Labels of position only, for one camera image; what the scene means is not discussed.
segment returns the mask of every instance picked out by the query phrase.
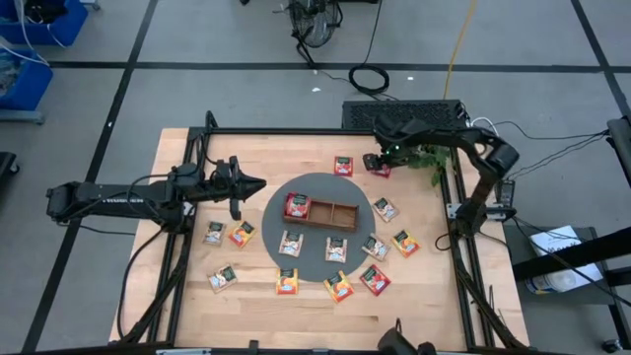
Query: wooden divider tray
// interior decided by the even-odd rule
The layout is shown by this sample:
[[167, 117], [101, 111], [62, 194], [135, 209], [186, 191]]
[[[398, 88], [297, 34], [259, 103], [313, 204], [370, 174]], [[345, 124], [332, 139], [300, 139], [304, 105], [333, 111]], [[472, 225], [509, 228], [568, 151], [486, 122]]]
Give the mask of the wooden divider tray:
[[353, 232], [357, 229], [358, 209], [359, 206], [312, 199], [307, 219], [287, 215], [283, 215], [283, 219], [285, 222]]

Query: blue bin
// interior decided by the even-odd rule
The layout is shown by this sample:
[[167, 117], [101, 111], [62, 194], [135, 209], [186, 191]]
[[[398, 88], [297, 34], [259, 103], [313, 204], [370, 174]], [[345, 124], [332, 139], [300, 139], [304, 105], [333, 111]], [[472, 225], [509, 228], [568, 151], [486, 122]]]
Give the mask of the blue bin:
[[[28, 58], [39, 60], [32, 50], [14, 51]], [[49, 67], [25, 60], [16, 83], [5, 96], [0, 97], [0, 108], [35, 110], [51, 79], [52, 70]]]
[[[68, 13], [59, 17], [54, 23], [50, 24], [50, 30], [47, 24], [32, 24], [26, 20], [25, 27], [27, 36], [31, 44], [51, 44], [59, 45], [59, 40], [64, 46], [71, 45], [79, 30], [86, 22], [88, 10], [79, 2], [79, 0], [48, 0], [50, 3], [63, 4]], [[0, 24], [0, 36], [4, 37], [12, 44], [26, 44], [24, 34], [22, 33], [22, 25], [18, 21], [18, 15], [14, 0], [0, 0], [0, 17], [15, 19], [15, 23]]]

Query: caster wheel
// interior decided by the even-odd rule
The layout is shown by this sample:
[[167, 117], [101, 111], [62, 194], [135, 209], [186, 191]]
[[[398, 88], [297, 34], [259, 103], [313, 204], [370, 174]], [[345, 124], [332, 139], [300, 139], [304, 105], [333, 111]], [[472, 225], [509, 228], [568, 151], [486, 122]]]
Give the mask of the caster wheel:
[[613, 354], [618, 350], [622, 350], [622, 345], [620, 345], [620, 340], [618, 339], [606, 340], [600, 345], [600, 347], [607, 354]]
[[11, 168], [9, 168], [9, 172], [10, 172], [12, 175], [15, 175], [15, 174], [19, 173], [19, 172], [20, 172], [20, 166], [19, 166], [17, 163], [15, 163], [15, 162], [14, 162], [14, 163], [11, 165]]

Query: green plant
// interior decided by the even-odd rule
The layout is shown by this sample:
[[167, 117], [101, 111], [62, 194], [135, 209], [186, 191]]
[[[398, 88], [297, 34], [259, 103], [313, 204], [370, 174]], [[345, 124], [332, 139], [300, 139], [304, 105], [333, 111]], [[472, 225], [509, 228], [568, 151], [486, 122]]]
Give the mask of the green plant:
[[436, 186], [441, 181], [441, 174], [447, 167], [447, 159], [450, 155], [450, 150], [447, 148], [424, 145], [420, 147], [416, 155], [409, 159], [407, 166], [410, 169], [436, 167], [432, 175], [432, 186]]

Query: gray circular mat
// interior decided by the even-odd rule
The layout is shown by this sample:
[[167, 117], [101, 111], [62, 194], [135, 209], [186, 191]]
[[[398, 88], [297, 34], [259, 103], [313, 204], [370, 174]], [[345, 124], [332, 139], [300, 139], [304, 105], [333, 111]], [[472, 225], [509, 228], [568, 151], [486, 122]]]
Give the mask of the gray circular mat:
[[[283, 210], [289, 192], [308, 197], [359, 206], [358, 227], [355, 232], [317, 228], [297, 223], [285, 223]], [[278, 252], [283, 232], [305, 235], [299, 257]], [[375, 231], [375, 215], [364, 192], [352, 181], [332, 174], [312, 173], [289, 180], [269, 199], [263, 213], [262, 235], [267, 252], [280, 268], [297, 268], [302, 280], [322, 282], [339, 270], [347, 275], [355, 271], [368, 256], [362, 250], [364, 240]], [[346, 262], [324, 260], [326, 237], [348, 240]]]

